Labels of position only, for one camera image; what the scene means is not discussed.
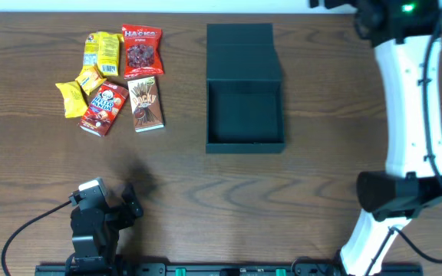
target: green light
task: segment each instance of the green light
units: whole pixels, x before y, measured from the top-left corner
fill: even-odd
[[[402,5],[403,12],[412,12],[415,9],[415,4],[405,4]]]

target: black box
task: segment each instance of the black box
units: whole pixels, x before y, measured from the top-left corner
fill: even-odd
[[[207,153],[280,153],[282,74],[271,24],[207,25]]]

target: snack package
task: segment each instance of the snack package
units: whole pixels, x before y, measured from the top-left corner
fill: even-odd
[[[120,34],[98,31],[88,35],[84,43],[83,69],[81,74],[95,64],[104,76],[119,75]]]
[[[124,78],[164,73],[158,52],[160,28],[124,24],[122,34],[126,48]]]
[[[160,98],[154,77],[129,80],[127,84],[136,132],[163,127]]]
[[[83,94],[77,81],[65,84],[55,84],[62,93],[64,98],[64,116],[66,118],[74,118],[83,116],[88,108],[83,99]]]
[[[105,81],[78,126],[95,135],[105,136],[128,95],[125,88]]]
[[[91,91],[101,86],[106,79],[101,77],[97,65],[94,65],[83,70],[75,80],[80,84],[81,88],[83,88],[86,95],[90,95]]]

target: box lid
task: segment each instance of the box lid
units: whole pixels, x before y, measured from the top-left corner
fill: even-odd
[[[281,81],[271,24],[207,25],[208,81]]]

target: green connector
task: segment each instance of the green connector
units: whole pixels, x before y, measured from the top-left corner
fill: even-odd
[[[276,269],[275,276],[285,276],[285,269]]]
[[[175,270],[175,276],[186,276],[187,270],[185,268],[177,268]]]

